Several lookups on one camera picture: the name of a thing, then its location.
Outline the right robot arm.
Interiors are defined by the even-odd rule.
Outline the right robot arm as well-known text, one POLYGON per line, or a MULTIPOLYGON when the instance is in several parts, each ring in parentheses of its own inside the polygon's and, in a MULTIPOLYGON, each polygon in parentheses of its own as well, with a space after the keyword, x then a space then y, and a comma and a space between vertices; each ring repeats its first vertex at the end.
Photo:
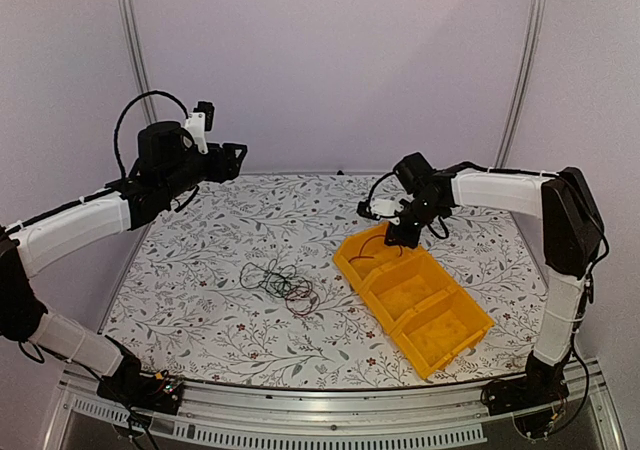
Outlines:
POLYGON ((433 168, 413 153, 390 171, 407 194, 393 201, 367 195, 357 213, 385 219, 388 246, 414 249, 421 231, 443 224, 456 207, 482 207, 537 218, 542 225, 548 298, 541 329, 527 361, 531 372, 517 385, 517 397, 537 406, 552 394, 559 371, 575 349, 575 335, 594 300, 594 267, 610 246, 604 223, 582 171, 559 172, 486 168, 463 161, 433 168))

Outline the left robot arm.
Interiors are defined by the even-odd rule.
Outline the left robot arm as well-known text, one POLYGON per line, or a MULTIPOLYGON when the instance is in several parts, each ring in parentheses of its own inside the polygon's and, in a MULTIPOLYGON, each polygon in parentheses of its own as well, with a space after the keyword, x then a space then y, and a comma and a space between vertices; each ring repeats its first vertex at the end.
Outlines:
POLYGON ((128 404, 148 396, 139 360, 121 345, 49 310, 30 280, 49 265, 104 238, 137 230, 161 213, 180 212, 203 182, 238 177, 244 144, 212 143, 215 106, 200 101, 184 120, 159 121, 137 136, 130 170, 98 191, 1 230, 1 335, 89 368, 128 404))

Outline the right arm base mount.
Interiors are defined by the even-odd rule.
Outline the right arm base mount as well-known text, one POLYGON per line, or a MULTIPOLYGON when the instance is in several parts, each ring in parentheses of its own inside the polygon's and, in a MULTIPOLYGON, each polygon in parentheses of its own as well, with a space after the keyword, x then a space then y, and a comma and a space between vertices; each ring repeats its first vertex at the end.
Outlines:
POLYGON ((584 372, 585 386, 577 408, 568 416, 568 384, 564 368, 568 357, 554 366, 528 357, 525 375, 515 379, 493 379, 482 387, 480 402, 491 416, 510 413, 516 431, 529 441, 546 440, 569 427, 582 413, 590 387, 586 362, 572 355, 584 372))

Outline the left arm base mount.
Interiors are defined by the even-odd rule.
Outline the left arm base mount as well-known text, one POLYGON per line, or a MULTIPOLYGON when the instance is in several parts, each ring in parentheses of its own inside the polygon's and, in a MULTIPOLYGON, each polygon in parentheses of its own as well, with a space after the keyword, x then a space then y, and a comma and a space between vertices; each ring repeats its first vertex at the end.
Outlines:
POLYGON ((143 372, 141 361, 131 351, 111 337, 107 339, 120 350, 123 360, 112 376, 101 378, 97 395, 127 408, 176 415, 182 402, 184 379, 170 375, 168 370, 143 372))

